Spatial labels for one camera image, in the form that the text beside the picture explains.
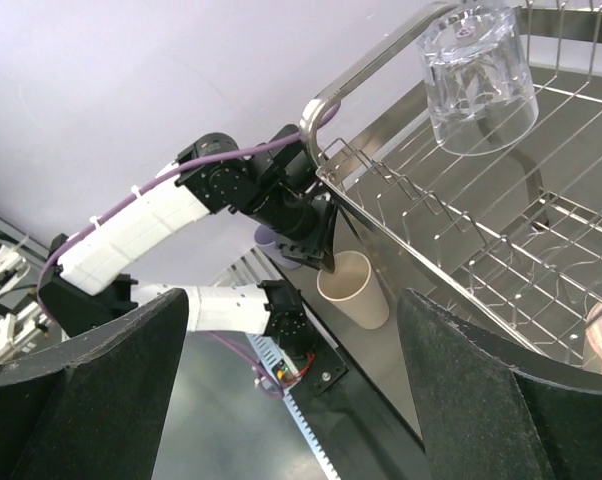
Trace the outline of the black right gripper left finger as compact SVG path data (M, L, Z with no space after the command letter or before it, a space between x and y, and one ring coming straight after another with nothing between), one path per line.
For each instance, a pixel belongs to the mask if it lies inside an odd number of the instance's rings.
M149 479L188 322L184 290L0 365L0 479Z

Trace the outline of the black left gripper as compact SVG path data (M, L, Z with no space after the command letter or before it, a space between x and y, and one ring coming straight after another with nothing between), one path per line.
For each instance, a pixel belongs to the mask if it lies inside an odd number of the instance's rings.
M328 273L335 271L338 210L329 197L291 204L282 195L270 193L250 205L250 217L276 233L276 248L287 260Z

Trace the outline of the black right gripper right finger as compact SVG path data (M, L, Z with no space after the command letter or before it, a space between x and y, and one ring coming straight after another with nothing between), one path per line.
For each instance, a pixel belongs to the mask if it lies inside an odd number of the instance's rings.
M435 479L602 479L602 375L468 323L413 289L398 330Z

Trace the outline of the beige tumbler cup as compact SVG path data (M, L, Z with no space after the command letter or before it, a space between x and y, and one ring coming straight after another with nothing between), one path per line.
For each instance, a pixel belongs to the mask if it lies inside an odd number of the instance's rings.
M318 293L359 327L375 330L390 316L390 307L368 257L358 251L334 256L334 271L317 274Z

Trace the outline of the clear plastic cup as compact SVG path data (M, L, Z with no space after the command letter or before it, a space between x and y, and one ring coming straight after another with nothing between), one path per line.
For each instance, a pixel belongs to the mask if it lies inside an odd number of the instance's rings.
M512 7L465 3L433 20L416 45L443 150L485 155L516 143L535 125L538 103Z

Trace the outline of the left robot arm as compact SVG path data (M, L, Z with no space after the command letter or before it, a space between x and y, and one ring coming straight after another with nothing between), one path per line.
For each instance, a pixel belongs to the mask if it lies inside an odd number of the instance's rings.
M247 149L227 134L206 134L82 231L59 237L38 301L74 336L179 287L189 296L191 329L265 334L304 356L310 329L284 329L303 319L289 288L261 283L230 294L205 284L247 251L249 223L271 232L283 259L334 269L336 212L315 171L293 125Z

